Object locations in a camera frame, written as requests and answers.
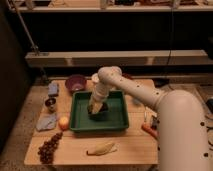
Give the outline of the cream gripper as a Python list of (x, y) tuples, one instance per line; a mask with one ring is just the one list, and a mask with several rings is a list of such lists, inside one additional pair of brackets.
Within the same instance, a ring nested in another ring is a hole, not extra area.
[(108, 95), (109, 91), (104, 91), (95, 87), (89, 100), (89, 111), (92, 114), (99, 113)]

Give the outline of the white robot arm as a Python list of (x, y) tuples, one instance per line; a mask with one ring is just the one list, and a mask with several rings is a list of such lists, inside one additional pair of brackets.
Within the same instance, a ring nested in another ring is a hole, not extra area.
[(117, 66), (100, 68), (98, 78), (90, 104), (104, 102), (117, 87), (157, 113), (159, 171), (211, 171), (205, 111), (192, 93), (139, 84)]

